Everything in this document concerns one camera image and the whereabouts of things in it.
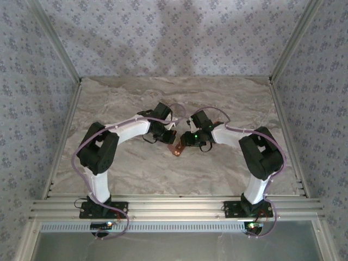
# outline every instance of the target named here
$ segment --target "white ventilated strip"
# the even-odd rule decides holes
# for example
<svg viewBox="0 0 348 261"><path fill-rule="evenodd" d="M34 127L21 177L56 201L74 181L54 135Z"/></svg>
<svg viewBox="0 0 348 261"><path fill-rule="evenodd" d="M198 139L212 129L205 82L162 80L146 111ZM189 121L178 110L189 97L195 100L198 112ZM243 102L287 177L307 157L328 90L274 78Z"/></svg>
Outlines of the white ventilated strip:
<svg viewBox="0 0 348 261"><path fill-rule="evenodd" d="M109 232L122 232L126 223L113 225ZM127 233L160 233L160 232L240 232L244 231L244 223L228 222L131 222ZM90 222L43 222L41 233L59 232L95 232L90 230Z"/></svg>

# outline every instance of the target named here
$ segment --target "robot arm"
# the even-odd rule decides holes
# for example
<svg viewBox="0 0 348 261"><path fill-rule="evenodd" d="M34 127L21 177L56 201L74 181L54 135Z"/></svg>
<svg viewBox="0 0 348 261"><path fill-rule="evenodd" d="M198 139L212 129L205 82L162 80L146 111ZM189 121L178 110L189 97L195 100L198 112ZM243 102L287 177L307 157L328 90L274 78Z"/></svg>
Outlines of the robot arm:
<svg viewBox="0 0 348 261"><path fill-rule="evenodd" d="M95 122L89 128L82 143L98 131L109 126L113 129L97 136L77 154L80 163L84 166L85 174L95 197L102 203L111 201L108 188L108 169L113 163L117 146L122 142L138 135L151 133L155 140L166 144L172 144L175 140L176 131L171 130L174 123L165 125L158 121L147 120L146 117L168 120L172 117L172 111L166 105L159 103L155 110L141 111L134 117L110 125L102 125Z"/></svg>
<svg viewBox="0 0 348 261"><path fill-rule="evenodd" d="M182 146L201 147L211 142L211 145L226 144L241 148L251 173L241 196L241 206L246 214L255 212L263 204L263 194L270 177L284 163L280 151L273 143L259 135L233 132L228 130L223 122L212 123L203 111L192 115L188 124L191 126L191 132L182 135ZM266 127L260 127L255 131L274 140Z"/></svg>

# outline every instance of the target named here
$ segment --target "patterned wallpaper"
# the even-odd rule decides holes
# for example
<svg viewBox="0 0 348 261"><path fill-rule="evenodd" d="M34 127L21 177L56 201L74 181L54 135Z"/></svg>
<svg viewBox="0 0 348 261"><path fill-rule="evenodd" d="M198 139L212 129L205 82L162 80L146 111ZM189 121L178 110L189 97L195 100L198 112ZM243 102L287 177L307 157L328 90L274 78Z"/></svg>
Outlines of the patterned wallpaper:
<svg viewBox="0 0 348 261"><path fill-rule="evenodd" d="M0 260L42 196L75 88L24 0L0 1Z"/></svg>
<svg viewBox="0 0 348 261"><path fill-rule="evenodd" d="M276 84L312 196L348 260L348 2L324 0Z"/></svg>
<svg viewBox="0 0 348 261"><path fill-rule="evenodd" d="M81 76L268 76L308 0L40 2Z"/></svg>

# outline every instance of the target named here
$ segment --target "gray marble table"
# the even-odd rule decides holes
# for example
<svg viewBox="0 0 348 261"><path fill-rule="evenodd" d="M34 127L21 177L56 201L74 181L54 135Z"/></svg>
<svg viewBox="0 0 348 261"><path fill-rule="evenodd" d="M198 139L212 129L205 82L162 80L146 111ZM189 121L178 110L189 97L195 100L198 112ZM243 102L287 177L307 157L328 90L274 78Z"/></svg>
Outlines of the gray marble table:
<svg viewBox="0 0 348 261"><path fill-rule="evenodd" d="M52 192L87 192L70 159L93 122L116 123L141 110L153 109L159 101L184 105L188 116L200 107L217 106L231 117L231 126L266 126L288 156L267 82L238 77L84 78ZM207 115L213 121L226 121L218 111L209 110ZM182 134L189 128L182 122L177 130ZM78 159L76 164L83 170ZM199 148L186 148L177 158L165 144L151 145L136 137L117 148L109 170L109 189L112 194L240 195L249 176L239 149L215 145L203 153ZM269 193L299 193L290 160Z"/></svg>

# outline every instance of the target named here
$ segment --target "purple cable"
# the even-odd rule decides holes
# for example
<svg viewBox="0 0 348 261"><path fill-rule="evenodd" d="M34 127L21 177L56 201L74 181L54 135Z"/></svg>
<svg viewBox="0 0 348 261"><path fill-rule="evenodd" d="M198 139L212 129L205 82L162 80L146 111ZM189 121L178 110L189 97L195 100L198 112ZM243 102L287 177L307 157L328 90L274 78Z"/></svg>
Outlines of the purple cable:
<svg viewBox="0 0 348 261"><path fill-rule="evenodd" d="M181 104L174 103L174 104L172 104L171 106L173 106L173 105L178 105L178 106L180 106L180 107L183 109L184 115L186 115L186 110L185 110L185 108L184 108ZM92 193L92 188L91 188L91 186L90 186L90 184L89 184L87 178L86 178L85 175L82 174L82 173L77 169L77 167L75 166L75 162L74 162L75 157L77 156L77 154L79 153L79 151L82 150L82 148L83 148L84 146L86 146L86 144L88 144L91 140L93 140L93 139L94 139L95 137L97 137L98 135L100 135L100 134L102 134L103 132L106 132L106 131L108 131L108 130L110 130L110 129L120 128L120 127L122 127L122 126L124 126L124 125L126 125L126 124L131 123L131 122L141 121L141 120L159 121L159 122L164 123L164 124L167 124L167 123L179 123L183 118L185 118L185 116L179 118L179 119L176 120L176 121L164 121L164 120L160 120L160 119L156 119L156 118L152 118L152 117L140 117L140 118L137 118L137 119L130 119L130 120L121 122L121 123L118 124L118 125L109 126L109 127L106 127L106 128L104 128L104 129L98 131L97 133L95 133L94 135L92 135L91 137L89 137L84 143L82 143L82 144L77 148L77 150L73 153L73 155L72 155L72 157L71 157L71 166L72 166L72 168L75 170L75 172L82 178L82 180L84 181L84 183L86 184L88 190L91 192L91 197L93 198L93 201L96 202L97 204L99 204L99 205L102 206L102 207L105 207L105 208L108 208L108 209L111 209L111 210L114 210L114 211L116 211L116 212L119 212L119 213L123 214L123 215L126 217L126 219L127 219L127 225L126 225L126 227L124 228L124 230L123 230L122 232L120 232L119 234L113 235L113 236L108 236L108 237L106 237L106 238L102 238L103 240L114 239L114 238L118 238L118 237L124 235L125 232L128 230L128 227L129 227L129 216L128 216L127 213L124 212L123 210L118 209L118 208L114 208L114 207L110 207L110 206L108 206L108 205L105 205L104 203L100 202L100 201L96 198L96 196Z"/></svg>
<svg viewBox="0 0 348 261"><path fill-rule="evenodd" d="M271 233L271 232L273 231L273 229L274 229L275 226L276 226L276 222L277 222L277 209L276 209L276 207L274 206L274 204L273 204L272 201L266 199L266 191L268 190L268 187L269 187L270 184L272 183L273 178L274 178L275 176L279 175L280 173L282 173L283 170L287 167L287 158L286 158L286 156L285 156L285 153L284 153L284 151L282 150L282 148L279 146L279 144L278 144L274 139L268 137L267 135L265 135L265 134L263 134L263 133L256 132L255 130L249 130L249 129L236 129L236 128L232 128L232 127L227 126L227 124L231 121L231 119L228 117L228 115L227 115L223 110L221 110L221 109L219 109L219 108L216 108L216 107L213 107L213 106L206 106L206 107L203 107L203 108L197 110L195 113L198 113L199 111L204 110L204 109L215 109L215 110L218 110L218 111L222 112L222 113L224 114L224 116L227 117L227 122L225 123L225 127L226 127L227 130L229 130L229 131L231 131L231 132L250 133L250 134L259 135L259 136L265 138L266 140L270 141L271 143L273 143L273 144L276 146L276 148L279 150L279 152L281 153L281 155L282 155L282 158L283 158L283 162L284 162L284 163L283 163L283 165L281 166L281 168L280 168L276 173L274 173L274 174L270 177L270 179L269 179L269 181L268 181L268 183L267 183L267 185L266 185L266 187L265 187L264 193L263 193L263 200L266 201L266 202L269 202L269 203L271 204L271 206L272 206L272 209L274 210L274 217L275 217L275 219L274 219L273 226L271 227L271 229L270 229L269 231L267 231L266 233L264 233L264 234L262 234L262 235L256 235L256 234L254 234L254 233L248 232L248 234L251 234L251 235L253 235L253 236L255 236L255 237L264 237L265 235L268 235L269 233Z"/></svg>

